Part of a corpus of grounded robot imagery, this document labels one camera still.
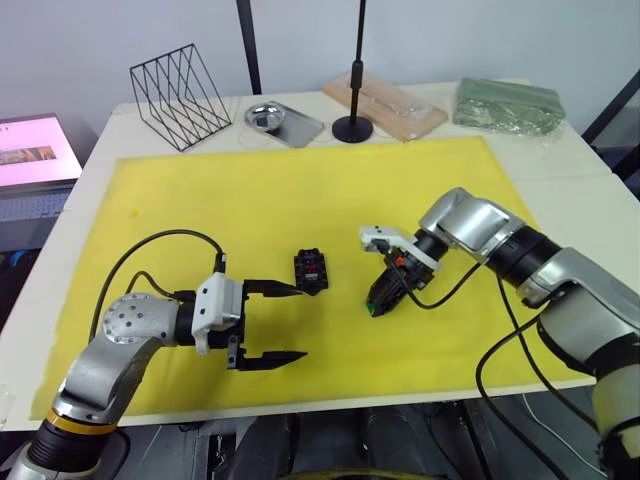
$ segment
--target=floor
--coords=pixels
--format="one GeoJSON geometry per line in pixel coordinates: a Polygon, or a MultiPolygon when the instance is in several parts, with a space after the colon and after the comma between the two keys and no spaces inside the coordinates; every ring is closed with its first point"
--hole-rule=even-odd
{"type": "MultiPolygon", "coordinates": [[[[564,393],[584,411],[591,409],[591,388],[574,388],[564,393]]],[[[540,420],[562,435],[588,462],[597,466],[597,435],[573,416],[549,393],[533,393],[527,400],[540,420]]],[[[536,424],[527,412],[521,395],[498,397],[499,408],[535,444],[549,455],[569,476],[585,480],[602,475],[581,463],[574,454],[550,433],[536,424]]],[[[555,478],[546,467],[504,427],[481,400],[446,404],[403,405],[399,410],[409,421],[415,434],[415,447],[428,473],[450,479],[483,479],[478,456],[469,435],[469,419],[482,446],[493,479],[555,478]],[[462,407],[469,412],[465,419],[462,407]]],[[[354,421],[354,411],[300,414],[298,452],[293,472],[313,469],[365,466],[362,445],[354,421]]],[[[212,433],[236,433],[235,442],[246,432],[253,418],[207,422],[201,425],[153,425],[129,427],[131,451],[117,476],[118,479],[203,479],[194,476],[194,455],[202,448],[202,440],[212,433]]],[[[110,479],[124,450],[123,441],[114,436],[106,449],[97,480],[110,479]]]]}

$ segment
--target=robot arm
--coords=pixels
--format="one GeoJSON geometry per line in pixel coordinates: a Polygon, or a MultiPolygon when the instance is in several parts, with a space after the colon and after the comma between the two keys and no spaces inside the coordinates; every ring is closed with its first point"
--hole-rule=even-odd
{"type": "Polygon", "coordinates": [[[303,292],[274,280],[228,279],[215,272],[184,301],[130,293],[106,311],[102,329],[71,366],[34,441],[11,480],[92,478],[102,450],[161,347],[195,345],[200,354],[227,349],[227,368],[269,370],[306,355],[265,352],[247,358],[244,303],[251,293],[280,297],[303,292]]]}
{"type": "Polygon", "coordinates": [[[410,239],[389,239],[388,227],[363,227],[367,251],[391,254],[396,269],[371,287],[373,316],[393,309],[406,294],[397,278],[424,288],[433,262],[460,248],[514,288],[525,305],[538,308],[538,332],[572,369],[594,375],[593,406],[602,437],[601,460],[614,478],[637,472],[640,461],[640,297],[572,248],[561,248],[500,206],[462,188],[442,196],[410,239]],[[432,262],[403,248],[411,243],[432,262]]]}

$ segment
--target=white table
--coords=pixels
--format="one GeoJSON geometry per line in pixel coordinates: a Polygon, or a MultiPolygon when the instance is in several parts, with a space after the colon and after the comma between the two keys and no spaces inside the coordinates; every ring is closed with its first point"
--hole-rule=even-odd
{"type": "MultiPolygon", "coordinates": [[[[454,83],[416,85],[407,90],[449,114],[454,83]]],[[[191,149],[188,153],[233,152],[286,148],[245,126],[245,110],[264,100],[277,100],[311,115],[328,126],[310,147],[338,145],[330,125],[345,115],[346,109],[321,92],[227,98],[225,103],[233,125],[191,149]]],[[[483,135],[550,238],[572,245],[608,269],[635,290],[640,290],[640,207],[622,182],[568,125],[551,141],[523,139],[509,135],[485,134],[457,127],[450,122],[438,127],[428,138],[483,135]]],[[[395,141],[376,127],[369,142],[395,141]]],[[[36,262],[27,283],[0,336],[0,391],[13,396],[6,430],[35,429],[29,411],[55,340],[58,316],[84,242],[111,178],[116,160],[123,157],[175,155],[173,148],[140,121],[134,104],[118,106],[78,180],[64,211],[36,262]]],[[[567,382],[561,386],[573,386],[567,382]]],[[[527,390],[540,389],[531,386],[527,390]]],[[[494,393],[516,393],[522,388],[494,393]]],[[[442,392],[424,395],[361,398],[314,402],[286,407],[258,407],[215,412],[215,416],[242,416],[282,411],[349,408],[383,403],[442,401],[475,397],[477,392],[442,392]]],[[[193,414],[125,417],[121,425],[178,422],[193,414]]],[[[202,412],[195,414],[202,418],[202,412]]]]}

